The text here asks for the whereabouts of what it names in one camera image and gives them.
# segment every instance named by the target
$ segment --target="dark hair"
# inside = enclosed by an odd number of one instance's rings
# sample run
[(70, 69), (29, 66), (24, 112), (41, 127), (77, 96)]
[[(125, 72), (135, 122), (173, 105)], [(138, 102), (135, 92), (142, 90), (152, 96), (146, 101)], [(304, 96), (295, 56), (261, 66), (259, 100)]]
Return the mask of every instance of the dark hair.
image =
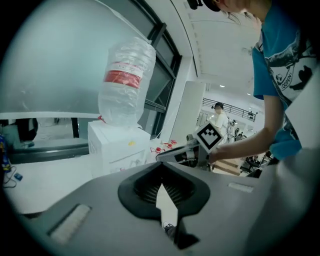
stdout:
[(215, 105), (214, 105), (214, 108), (216, 107), (220, 107), (222, 109), (224, 109), (224, 105), (221, 103), (221, 102), (217, 102)]
[(210, 10), (214, 12), (219, 12), (219, 11), (223, 12), (229, 20), (235, 22), (238, 25), (240, 25), (241, 23), (237, 15), (244, 15), (249, 20), (253, 20), (253, 18), (257, 19), (257, 17), (255, 17), (253, 14), (250, 14), (248, 12), (244, 12), (243, 14), (242, 13), (236, 14), (229, 11), (220, 10), (219, 7), (216, 5), (216, 3), (212, 2), (212, 0), (202, 0), (202, 1)]
[(257, 19), (256, 16), (254, 16), (253, 14), (251, 14), (249, 12), (244, 12), (243, 14), (242, 13), (232, 13), (232, 12), (224, 11), (224, 10), (222, 10), (221, 12), (223, 12), (225, 15), (227, 15), (227, 18), (229, 20), (235, 22), (238, 25), (240, 25), (241, 22), (240, 22), (239, 18), (237, 17), (237, 15), (244, 15), (249, 20), (253, 20), (254, 18)]

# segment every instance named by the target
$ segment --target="cable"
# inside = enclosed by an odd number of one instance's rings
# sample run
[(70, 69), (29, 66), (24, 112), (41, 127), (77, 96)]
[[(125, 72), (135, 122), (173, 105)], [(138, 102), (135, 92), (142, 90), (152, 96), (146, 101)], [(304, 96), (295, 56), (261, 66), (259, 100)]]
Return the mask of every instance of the cable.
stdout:
[(12, 182), (14, 182), (14, 185), (13, 185), (13, 186), (3, 186), (3, 185), (2, 185), (2, 187), (3, 187), (4, 189), (13, 189), (13, 188), (15, 188), (15, 187), (17, 186), (17, 182), (12, 178), (13, 175), (15, 174), (15, 172), (17, 171), (17, 167), (11, 166), (11, 167), (10, 167), (10, 170), (11, 170), (11, 172), (12, 172), (11, 176), (8, 177), (8, 172), (6, 172), (6, 173), (5, 173), (5, 177), (6, 177), (8, 180), (5, 181), (5, 182), (3, 182), (3, 184), (7, 184), (9, 181), (12, 181)]

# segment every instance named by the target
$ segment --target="white cardboard box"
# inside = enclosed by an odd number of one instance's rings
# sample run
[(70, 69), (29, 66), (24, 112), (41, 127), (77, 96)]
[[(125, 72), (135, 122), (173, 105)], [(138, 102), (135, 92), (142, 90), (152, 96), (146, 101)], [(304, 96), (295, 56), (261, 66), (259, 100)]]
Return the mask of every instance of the white cardboard box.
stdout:
[(150, 151), (150, 134), (138, 127), (88, 123), (89, 152), (97, 168), (93, 178), (144, 165)]

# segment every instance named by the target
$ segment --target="railing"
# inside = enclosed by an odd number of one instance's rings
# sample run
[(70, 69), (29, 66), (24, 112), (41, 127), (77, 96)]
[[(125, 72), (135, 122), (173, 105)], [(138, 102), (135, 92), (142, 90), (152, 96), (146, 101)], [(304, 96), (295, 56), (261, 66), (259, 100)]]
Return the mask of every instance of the railing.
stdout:
[[(212, 99), (208, 99), (208, 98), (203, 98), (202, 100), (202, 106), (206, 106), (206, 107), (210, 107), (212, 110), (215, 108), (215, 104), (218, 101), (212, 100)], [(234, 115), (237, 115), (239, 117), (248, 119), (252, 122), (254, 122), (256, 120), (256, 114), (251, 113), (249, 111), (246, 111), (242, 108), (236, 107), (236, 106), (232, 106), (229, 104), (225, 104), (223, 102), (221, 102), (223, 104), (223, 110), (227, 113), (231, 113)]]

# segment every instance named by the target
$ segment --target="frosted glass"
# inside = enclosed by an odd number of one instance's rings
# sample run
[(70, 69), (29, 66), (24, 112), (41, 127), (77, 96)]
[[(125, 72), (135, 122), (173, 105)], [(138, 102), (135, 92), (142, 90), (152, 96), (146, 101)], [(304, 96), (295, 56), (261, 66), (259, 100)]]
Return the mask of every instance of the frosted glass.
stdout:
[(0, 119), (8, 113), (25, 113), (20, 118), (38, 112), (98, 114), (108, 49), (132, 37), (143, 36), (98, 1), (47, 0), (5, 55)]

